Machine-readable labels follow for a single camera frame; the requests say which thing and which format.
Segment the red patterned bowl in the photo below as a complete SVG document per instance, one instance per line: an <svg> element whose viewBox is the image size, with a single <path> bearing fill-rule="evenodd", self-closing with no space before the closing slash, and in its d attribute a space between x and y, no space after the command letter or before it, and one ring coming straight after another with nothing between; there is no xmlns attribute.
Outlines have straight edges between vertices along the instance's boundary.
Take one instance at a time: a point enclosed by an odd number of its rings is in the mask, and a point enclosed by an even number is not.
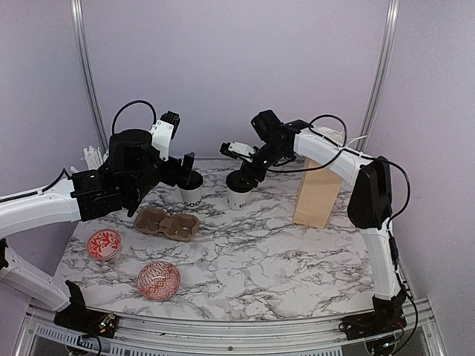
<svg viewBox="0 0 475 356"><path fill-rule="evenodd" d="M99 230L88 241L88 253L97 260L109 260L120 250L120 234L111 229Z"/></svg>
<svg viewBox="0 0 475 356"><path fill-rule="evenodd" d="M170 299L180 287L180 273L168 262L146 265L139 273L137 285L145 298L163 302Z"/></svg>

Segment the lavender wall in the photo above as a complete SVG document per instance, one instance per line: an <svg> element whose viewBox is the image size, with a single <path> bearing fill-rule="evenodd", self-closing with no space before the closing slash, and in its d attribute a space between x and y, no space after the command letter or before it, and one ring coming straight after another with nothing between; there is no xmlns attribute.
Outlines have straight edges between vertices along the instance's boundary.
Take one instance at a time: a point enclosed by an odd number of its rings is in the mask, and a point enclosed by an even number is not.
<svg viewBox="0 0 475 356"><path fill-rule="evenodd" d="M407 169L395 221L402 261L428 295L448 355L475 355L475 5L403 0L367 151ZM396 207L403 182L396 180Z"/></svg>
<svg viewBox="0 0 475 356"><path fill-rule="evenodd" d="M76 52L68 1L0 1L0 195L48 184L62 167L85 168L97 145ZM48 273L73 224L7 239ZM0 355L10 355L29 298L0 283Z"/></svg>
<svg viewBox="0 0 475 356"><path fill-rule="evenodd" d="M387 1L84 1L103 119L147 99L182 124L171 153L220 156L222 141L259 144L250 120L334 113L358 136L381 49ZM147 107L118 128L148 128Z"/></svg>

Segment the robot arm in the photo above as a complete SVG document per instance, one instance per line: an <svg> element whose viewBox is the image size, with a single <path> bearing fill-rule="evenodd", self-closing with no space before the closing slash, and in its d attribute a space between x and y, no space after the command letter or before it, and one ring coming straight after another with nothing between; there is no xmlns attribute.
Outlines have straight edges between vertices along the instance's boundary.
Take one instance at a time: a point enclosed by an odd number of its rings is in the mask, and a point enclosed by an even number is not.
<svg viewBox="0 0 475 356"><path fill-rule="evenodd" d="M395 329L401 323L404 291L396 274L397 247L392 235L391 215L392 193L390 170L384 157L374 159L351 148L341 147L323 135L309 130L310 125L301 120L282 123L272 111L259 113L252 121L258 136L265 142L261 148L251 148L237 142L223 143L221 153L232 158L241 158L243 163L231 182L234 188L251 190L258 186L266 172L280 159L292 160L295 154L305 156L321 164L338 158L328 168L345 180L352 188L348 205L348 217L361 229L373 269L374 291L371 315L351 317L348 323L371 325L363 328L351 327L348 338L368 336L371 329L379 332Z"/></svg>
<svg viewBox="0 0 475 356"><path fill-rule="evenodd" d="M168 112L150 132L133 129L115 133L110 138L109 157L97 170L73 174L51 187L0 197L0 281L54 310L59 325L77 330L96 328L99 333L93 322L103 313L86 308L79 287L23 260L8 247L5 237L52 223L92 220L122 208L128 209L131 217L159 182L186 185L194 154L185 155L183 161L168 156L179 122L177 114Z"/></svg>

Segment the marble table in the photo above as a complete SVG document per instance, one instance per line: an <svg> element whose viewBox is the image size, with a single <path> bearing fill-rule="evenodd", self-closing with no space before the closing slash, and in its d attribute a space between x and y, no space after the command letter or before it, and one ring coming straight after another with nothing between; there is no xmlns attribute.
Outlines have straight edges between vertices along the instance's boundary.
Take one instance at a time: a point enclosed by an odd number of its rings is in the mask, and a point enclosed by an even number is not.
<svg viewBox="0 0 475 356"><path fill-rule="evenodd" d="M185 211L177 188L159 185L142 206L191 212L201 220L190 243L146 236L125 211L78 224L56 276L81 286L90 307L186 320L288 320L371 309L373 280L362 236L346 215L350 193L338 196L325 229L292 224L300 174L269 174L248 205L226 205L226 175L236 161L197 161L203 202ZM88 256L88 238L102 228L122 235L118 259ZM147 264L178 267L181 286L165 302L140 295L137 275Z"/></svg>

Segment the white paper cup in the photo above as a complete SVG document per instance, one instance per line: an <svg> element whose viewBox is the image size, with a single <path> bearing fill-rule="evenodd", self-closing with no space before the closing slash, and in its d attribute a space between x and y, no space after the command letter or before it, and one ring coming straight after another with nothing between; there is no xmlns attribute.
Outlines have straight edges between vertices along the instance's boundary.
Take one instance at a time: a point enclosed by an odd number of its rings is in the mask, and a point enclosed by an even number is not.
<svg viewBox="0 0 475 356"><path fill-rule="evenodd" d="M231 172L226 177L226 185L228 187L228 204L233 210L240 210L247 204L251 189L242 188L240 184L236 184L236 176L238 171Z"/></svg>
<svg viewBox="0 0 475 356"><path fill-rule="evenodd" d="M201 187L187 191L180 188L181 200L188 209L196 209L201 204Z"/></svg>
<svg viewBox="0 0 475 356"><path fill-rule="evenodd" d="M232 210L240 210L244 208L247 204L247 200L251 191L247 191L246 193L239 193L237 191L233 191L230 187L228 187L228 204Z"/></svg>
<svg viewBox="0 0 475 356"><path fill-rule="evenodd" d="M203 176L196 171L191 171L191 176L186 185L178 185L181 200L188 209L196 209L201 204L201 187Z"/></svg>

